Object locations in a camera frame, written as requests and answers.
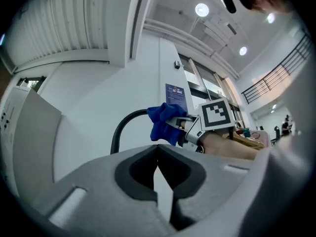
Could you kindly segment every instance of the ceiling light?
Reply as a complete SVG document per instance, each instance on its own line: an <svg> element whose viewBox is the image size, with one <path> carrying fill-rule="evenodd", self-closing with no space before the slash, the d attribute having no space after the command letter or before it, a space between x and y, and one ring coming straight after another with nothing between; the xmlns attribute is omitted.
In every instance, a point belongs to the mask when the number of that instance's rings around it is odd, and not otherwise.
<svg viewBox="0 0 316 237"><path fill-rule="evenodd" d="M273 13L270 13L267 17L267 20L269 22L269 24L272 24L274 22L274 20L276 19L275 15Z"/></svg>
<svg viewBox="0 0 316 237"><path fill-rule="evenodd" d="M240 50L239 50L239 54L241 56L245 55L247 52L247 47L243 46Z"/></svg>
<svg viewBox="0 0 316 237"><path fill-rule="evenodd" d="M1 36L0 45L2 45L3 40L4 40L4 34L2 34L2 36Z"/></svg>
<svg viewBox="0 0 316 237"><path fill-rule="evenodd" d="M198 16L200 17L206 17L209 13L209 9L207 7L206 4L204 3L199 3L197 6L196 6L196 13Z"/></svg>

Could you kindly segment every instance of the window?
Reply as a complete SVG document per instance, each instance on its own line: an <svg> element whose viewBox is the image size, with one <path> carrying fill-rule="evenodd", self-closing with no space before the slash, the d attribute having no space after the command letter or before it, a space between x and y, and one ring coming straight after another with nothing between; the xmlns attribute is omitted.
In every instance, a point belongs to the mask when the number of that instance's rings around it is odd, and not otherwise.
<svg viewBox="0 0 316 237"><path fill-rule="evenodd" d="M203 79L204 83L205 83L205 86L207 89L217 93L218 95L220 95L221 97L226 97L224 91L222 90L222 88L220 88L219 86L211 83L210 81L208 80L205 80Z"/></svg>
<svg viewBox="0 0 316 237"><path fill-rule="evenodd" d="M210 91L217 93L221 97L226 97L224 91L222 90L221 86L219 85L218 81L216 80L214 73L197 62L194 62L194 64L195 64L199 74L203 78L205 87L207 89L209 89Z"/></svg>
<svg viewBox="0 0 316 237"><path fill-rule="evenodd" d="M240 110L226 80L191 58L181 54L179 57L190 87L194 109L197 110L199 104L207 101L227 98L234 120L242 122Z"/></svg>
<svg viewBox="0 0 316 237"><path fill-rule="evenodd" d="M231 100L233 103L236 104L237 101L236 101L236 99L235 99L235 97L234 97L234 94L233 94L231 88L229 87L228 83L226 82L226 80L221 78L221 82L222 82L222 85L223 85L223 90L224 90L224 92L226 93L226 94L225 94L226 97L227 97L229 100Z"/></svg>
<svg viewBox="0 0 316 237"><path fill-rule="evenodd" d="M35 92L38 92L45 79L46 77L21 78L17 86L32 88Z"/></svg>
<svg viewBox="0 0 316 237"><path fill-rule="evenodd" d="M186 75L187 81L200 85L200 83L198 82L197 76L194 74L194 71L189 63L188 58L181 55L180 60L183 65L183 69L184 69L184 73Z"/></svg>

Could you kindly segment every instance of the poster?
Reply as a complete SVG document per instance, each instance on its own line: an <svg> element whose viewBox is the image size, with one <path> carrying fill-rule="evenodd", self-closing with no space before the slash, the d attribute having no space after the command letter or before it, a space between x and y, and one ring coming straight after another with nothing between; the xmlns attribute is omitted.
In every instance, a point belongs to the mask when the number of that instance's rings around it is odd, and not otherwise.
<svg viewBox="0 0 316 237"><path fill-rule="evenodd" d="M166 101L169 105L180 105L188 113L186 95L183 88L166 83Z"/></svg>

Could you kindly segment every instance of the ceiling beam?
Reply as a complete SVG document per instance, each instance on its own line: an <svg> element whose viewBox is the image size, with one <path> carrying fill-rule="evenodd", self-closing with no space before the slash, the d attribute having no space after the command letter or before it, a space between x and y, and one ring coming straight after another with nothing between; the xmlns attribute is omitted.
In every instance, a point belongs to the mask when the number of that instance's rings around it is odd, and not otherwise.
<svg viewBox="0 0 316 237"><path fill-rule="evenodd" d="M107 0L106 33L110 64L124 68L130 58L132 32L139 0Z"/></svg>
<svg viewBox="0 0 316 237"><path fill-rule="evenodd" d="M132 59L136 59L138 46L140 43L140 37L142 35L144 22L151 0L139 0L138 8L136 10L133 33L132 33L132 45L130 55Z"/></svg>

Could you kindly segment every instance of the balcony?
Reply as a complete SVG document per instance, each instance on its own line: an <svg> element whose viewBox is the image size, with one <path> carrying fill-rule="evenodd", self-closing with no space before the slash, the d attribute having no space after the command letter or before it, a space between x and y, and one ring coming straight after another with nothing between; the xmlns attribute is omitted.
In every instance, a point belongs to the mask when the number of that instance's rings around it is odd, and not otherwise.
<svg viewBox="0 0 316 237"><path fill-rule="evenodd" d="M296 47L265 77L253 86L242 92L247 103L250 104L258 98L267 96L271 91L286 88L291 83L291 75L299 72L310 54L313 43L309 35L305 34Z"/></svg>

